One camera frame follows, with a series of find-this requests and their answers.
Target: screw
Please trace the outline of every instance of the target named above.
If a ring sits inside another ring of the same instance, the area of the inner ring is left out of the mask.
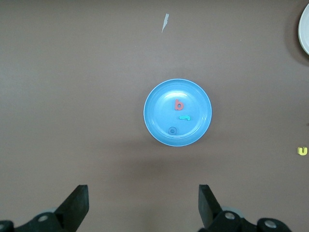
[[[264,224],[267,227],[272,228],[272,229],[277,228],[277,225],[273,221],[271,221],[271,220],[264,221]]]
[[[42,222],[42,221],[45,221],[47,219],[48,219],[48,216],[43,215],[43,216],[39,217],[38,222]]]
[[[227,219],[230,219],[230,220],[234,220],[235,219],[235,215],[230,213],[230,212],[225,213],[225,217]]]

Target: red letter b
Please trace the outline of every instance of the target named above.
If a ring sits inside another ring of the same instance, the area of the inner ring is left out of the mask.
[[[176,99],[175,101],[175,110],[182,110],[183,109],[183,103]]]

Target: white plate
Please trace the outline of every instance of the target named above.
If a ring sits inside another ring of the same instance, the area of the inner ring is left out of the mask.
[[[299,20],[298,37],[301,46],[309,55],[309,4],[304,9],[304,12]]]

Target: yellow letter u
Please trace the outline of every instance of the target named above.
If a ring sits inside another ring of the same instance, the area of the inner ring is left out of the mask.
[[[306,148],[306,147],[299,147],[297,151],[298,151],[299,155],[305,156],[305,155],[307,155],[308,148]]]

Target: plate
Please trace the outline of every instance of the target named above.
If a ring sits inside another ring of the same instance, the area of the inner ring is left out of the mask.
[[[211,102],[197,84],[171,79],[157,85],[144,106],[144,121],[150,134],[169,146],[196,142],[211,123]]]
[[[301,46],[309,55],[309,4],[304,9],[298,25],[298,37]]]

